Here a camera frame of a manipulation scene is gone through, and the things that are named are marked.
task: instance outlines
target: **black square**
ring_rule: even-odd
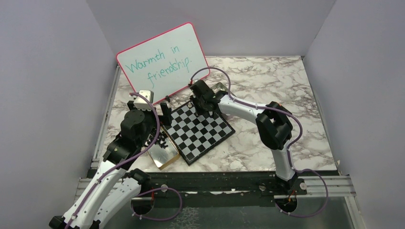
[[[174,132],[174,133],[171,135],[171,137],[172,137],[173,139],[177,139],[177,138],[179,137],[179,134],[176,133],[176,132]]]
[[[191,143],[191,144],[188,146],[188,148],[189,148],[190,151],[192,151],[192,150],[195,149],[196,147],[195,147],[195,145],[194,145],[193,143]]]
[[[226,127],[226,123],[220,123],[220,124],[219,124],[219,127],[222,128],[222,129],[224,129],[224,128]]]
[[[208,139],[208,142],[209,142],[211,145],[213,145],[213,144],[216,142],[216,140],[215,140],[213,137],[211,137],[210,139]]]
[[[194,154],[189,153],[186,157],[187,157],[187,159],[190,161],[191,159],[194,158]]]
[[[185,141],[187,138],[189,138],[186,134],[183,134],[183,135],[181,135],[180,136],[180,138],[183,140],[183,141]]]
[[[195,140],[197,140],[197,137],[196,137],[195,135],[193,135],[193,136],[190,137],[190,140],[191,140],[192,142],[195,142]]]
[[[207,139],[204,136],[200,137],[199,140],[201,143],[204,143],[207,141]]]
[[[183,109],[179,109],[179,110],[177,110],[177,113],[178,113],[179,115],[181,115],[181,114],[184,113],[184,110],[183,110]]]
[[[187,131],[189,131],[189,130],[190,130],[190,128],[189,128],[188,126],[185,125],[185,126],[183,127],[183,131],[184,131],[185,133],[186,133]]]
[[[182,118],[181,118],[181,117],[177,117],[177,118],[175,118],[174,120],[175,120],[177,123],[179,123],[179,122],[182,121]]]
[[[215,131],[214,129],[212,129],[212,130],[210,130],[210,134],[211,134],[212,136],[214,136],[214,135],[216,134],[216,131]]]
[[[201,123],[202,123],[204,126],[208,126],[208,124],[209,124],[208,121],[205,120],[205,119],[204,119]]]
[[[178,131],[178,130],[180,130],[180,126],[179,126],[179,125],[174,125],[174,126],[173,126],[173,129],[174,129],[175,131]]]
[[[191,122],[191,119],[190,119],[189,117],[187,117],[187,118],[184,119],[184,122],[185,122],[186,124],[188,124],[188,123]]]
[[[195,127],[191,128],[191,131],[192,131],[193,133],[197,133],[197,132],[198,132],[198,128],[195,126]]]
[[[187,115],[187,116],[190,116],[190,115],[192,115],[192,114],[193,114],[193,113],[192,113],[191,110],[186,111],[186,115]]]
[[[200,145],[199,147],[197,147],[198,151],[202,152],[205,150],[205,147],[203,145]]]
[[[194,125],[197,125],[198,123],[200,123],[200,121],[198,121],[198,119],[194,119],[194,120],[192,121],[192,123],[193,123]]]
[[[226,135],[225,131],[221,130],[218,132],[219,136],[224,137]]]
[[[185,149],[187,146],[184,142],[180,143],[179,148],[180,149]]]

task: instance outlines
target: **gray wall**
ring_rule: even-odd
[[[0,228],[47,228],[89,167],[115,57],[84,0],[0,6]]]
[[[403,228],[405,1],[337,0],[304,64],[366,225]]]
[[[334,1],[87,0],[114,53],[190,21],[206,55],[284,56],[307,53]]]

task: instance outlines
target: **screw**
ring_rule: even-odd
[[[302,182],[302,183],[299,185],[299,187],[300,187],[302,190],[307,190],[307,184],[305,184],[304,182]]]
[[[163,184],[161,187],[167,188],[167,185]],[[167,191],[167,189],[162,189],[162,192],[166,192],[166,191]]]

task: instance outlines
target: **white marble surface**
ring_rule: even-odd
[[[336,169],[300,57],[207,57],[207,61],[210,66],[222,68],[229,74],[232,81],[231,91],[237,97],[255,103],[279,102],[300,120],[304,133],[302,138],[291,147],[293,162],[297,169]],[[212,70],[205,81],[209,86],[217,82],[227,85],[225,76],[216,70]],[[130,92],[132,88],[125,75],[121,74],[103,153],[120,131],[120,123],[128,111],[126,103],[130,99],[128,95]],[[190,95],[189,89],[183,90],[171,98],[170,106],[175,109],[185,103]],[[228,122],[236,130],[230,138],[191,166],[180,158],[162,171],[275,170],[270,149],[260,141],[257,127],[238,117],[230,117]],[[298,125],[293,120],[291,122],[294,126],[292,132],[294,138],[298,135]],[[159,171],[147,153],[135,161],[132,168],[136,167],[145,172]]]

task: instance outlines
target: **purple cable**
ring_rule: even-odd
[[[149,102],[149,100],[145,97],[143,97],[142,95],[138,94],[138,93],[133,93],[135,96],[139,96],[141,99],[143,99],[152,109],[153,114],[155,115],[156,118],[156,130],[160,130],[160,122],[159,122],[159,116],[158,113],[156,112],[155,108],[153,107],[153,105]],[[156,131],[155,137],[153,138],[152,142],[148,145],[148,147],[146,147],[144,150],[142,150],[139,154],[128,158],[127,160],[118,163],[116,166],[112,167],[111,169],[107,170],[105,173],[103,173],[98,179],[97,182],[93,184],[93,186],[91,186],[91,188],[89,189],[89,191],[86,193],[85,197],[83,197],[82,202],[80,202],[79,206],[77,206],[76,211],[73,212],[72,216],[70,217],[69,221],[67,222],[66,226],[64,229],[69,229],[70,225],[73,222],[73,218],[75,218],[77,216],[77,214],[79,213],[80,209],[83,207],[83,205],[86,203],[86,200],[89,198],[89,196],[91,195],[91,193],[94,191],[94,189],[96,188],[96,186],[98,184],[101,183],[102,179],[104,179],[109,173],[111,173],[111,171],[114,171],[116,168],[119,168],[121,166],[123,166],[124,164],[131,162],[135,159],[137,159],[140,155],[144,154],[146,151],[148,151],[156,142],[156,140],[158,139],[159,136],[159,131]]]
[[[154,192],[154,191],[163,190],[163,189],[167,189],[167,190],[173,191],[173,192],[175,192],[175,193],[179,196],[179,199],[180,199],[180,207],[179,207],[179,209],[177,210],[177,212],[176,212],[174,215],[172,215],[172,216],[170,216],[170,217],[168,217],[168,218],[162,218],[162,219],[151,218],[151,217],[147,217],[147,216],[143,216],[143,215],[138,215],[138,214],[134,211],[134,209],[132,208],[132,205],[131,205],[131,209],[132,209],[132,212],[133,212],[133,216],[135,215],[135,216],[140,217],[140,219],[145,218],[145,219],[150,219],[150,220],[154,220],[154,221],[167,221],[167,220],[171,220],[171,219],[175,218],[176,216],[178,216],[178,215],[180,214],[181,208],[182,208],[182,206],[183,206],[183,200],[181,199],[180,193],[179,193],[177,190],[173,189],[173,188],[170,188],[170,187],[155,188],[155,189],[152,189],[152,190],[143,192],[143,193],[137,195],[137,197],[141,197],[141,196],[143,196],[143,195],[145,195],[145,194],[148,194],[148,193],[151,193],[151,192]]]
[[[222,69],[220,69],[220,68],[217,68],[217,67],[205,67],[205,68],[202,68],[202,69],[198,70],[196,73],[194,73],[194,75],[192,75],[192,77],[191,77],[191,79],[190,79],[190,84],[192,84],[192,79],[193,79],[199,72],[201,72],[201,71],[203,71],[203,70],[206,70],[206,69],[215,69],[215,70],[218,70],[218,71],[222,72],[222,73],[226,76],[226,78],[228,79],[228,96],[229,96],[230,99],[232,99],[233,101],[235,101],[235,102],[237,102],[237,103],[239,103],[239,104],[242,104],[242,105],[245,105],[245,106],[252,107],[252,108],[255,108],[255,109],[256,109],[256,106],[254,106],[254,105],[252,105],[252,104],[249,104],[249,103],[246,103],[246,102],[243,102],[243,101],[240,101],[240,100],[237,100],[236,98],[233,98],[233,97],[232,97],[232,95],[231,95],[231,78],[229,78],[229,75],[228,75],[224,70],[222,70]],[[312,170],[312,169],[310,169],[310,168],[306,168],[306,169],[303,169],[303,170],[297,170],[297,169],[295,169],[295,168],[294,168],[294,165],[293,165],[293,163],[292,163],[291,153],[290,153],[290,150],[289,150],[290,146],[291,146],[292,144],[296,143],[296,142],[302,137],[303,128],[302,128],[301,122],[299,122],[299,120],[298,120],[295,116],[293,116],[292,114],[290,114],[290,113],[288,113],[288,112],[285,112],[285,111],[282,111],[282,110],[279,110],[279,109],[275,109],[275,108],[273,108],[273,107],[258,106],[257,109],[267,109],[267,110],[271,110],[271,111],[276,111],[276,112],[279,112],[279,113],[281,113],[281,114],[287,115],[288,117],[294,119],[294,121],[295,121],[295,122],[298,124],[298,126],[299,126],[299,134],[298,134],[298,136],[297,136],[293,141],[291,141],[291,142],[288,144],[288,146],[287,146],[288,163],[289,163],[289,165],[291,166],[291,168],[292,168],[296,173],[298,173],[298,174],[301,174],[301,173],[303,173],[303,172],[310,171],[310,172],[314,173],[315,175],[319,176],[319,178],[320,178],[321,181],[323,182],[323,184],[324,184],[324,186],[325,186],[325,190],[326,190],[326,200],[325,200],[325,202],[323,203],[322,207],[321,207],[318,211],[316,211],[316,212],[314,212],[314,213],[312,213],[312,214],[304,215],[304,216],[303,216],[303,215],[291,214],[291,213],[289,213],[289,212],[283,211],[283,210],[276,204],[277,208],[280,209],[280,212],[282,212],[282,213],[284,213],[284,214],[286,214],[286,215],[292,216],[292,217],[297,217],[297,218],[308,218],[308,217],[312,217],[312,216],[315,216],[315,215],[321,213],[321,212],[326,208],[326,205],[327,205],[328,200],[329,200],[329,192],[328,192],[328,187],[327,187],[327,185],[326,185],[325,180],[321,177],[321,175],[320,175],[319,173],[317,173],[316,171],[314,171],[314,170]]]

